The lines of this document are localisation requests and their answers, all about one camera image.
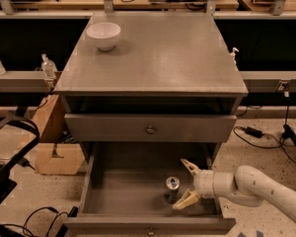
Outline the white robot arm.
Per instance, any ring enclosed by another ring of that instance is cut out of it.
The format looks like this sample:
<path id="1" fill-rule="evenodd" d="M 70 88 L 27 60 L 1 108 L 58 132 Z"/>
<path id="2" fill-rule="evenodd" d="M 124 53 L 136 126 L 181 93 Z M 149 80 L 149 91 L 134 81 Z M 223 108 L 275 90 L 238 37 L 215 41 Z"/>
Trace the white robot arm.
<path id="1" fill-rule="evenodd" d="M 201 170 L 186 159 L 181 162 L 193 177 L 194 190 L 186 190 L 173 209 L 182 210 L 202 198 L 226 198 L 248 207 L 260 206 L 266 200 L 296 223 L 296 192 L 262 171 L 244 165 L 235 173 L 223 173 Z"/>

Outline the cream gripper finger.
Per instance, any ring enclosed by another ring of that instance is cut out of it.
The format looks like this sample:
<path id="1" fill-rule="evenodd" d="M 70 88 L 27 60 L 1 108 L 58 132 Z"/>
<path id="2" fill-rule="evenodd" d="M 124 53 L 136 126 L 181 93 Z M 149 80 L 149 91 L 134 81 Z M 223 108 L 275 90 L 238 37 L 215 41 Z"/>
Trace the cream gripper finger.
<path id="1" fill-rule="evenodd" d="M 199 200 L 200 195 L 197 191 L 186 190 L 182 197 L 173 204 L 172 209 L 182 210 L 197 203 Z"/>
<path id="2" fill-rule="evenodd" d="M 196 176 L 196 175 L 198 174 L 198 172 L 199 172 L 199 168 L 198 168 L 195 164 L 189 162 L 189 161 L 186 160 L 186 159 L 182 159 L 181 162 L 184 164 L 184 166 L 187 168 L 187 170 L 188 170 L 193 176 Z"/>

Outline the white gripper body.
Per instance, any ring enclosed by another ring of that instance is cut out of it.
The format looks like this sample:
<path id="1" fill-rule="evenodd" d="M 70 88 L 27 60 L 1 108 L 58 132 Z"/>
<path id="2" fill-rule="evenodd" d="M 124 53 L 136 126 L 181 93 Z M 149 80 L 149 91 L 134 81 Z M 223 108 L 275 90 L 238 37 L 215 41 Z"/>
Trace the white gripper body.
<path id="1" fill-rule="evenodd" d="M 193 177 L 193 186 L 201 198 L 215 198 L 214 172 L 211 170 L 199 170 Z"/>

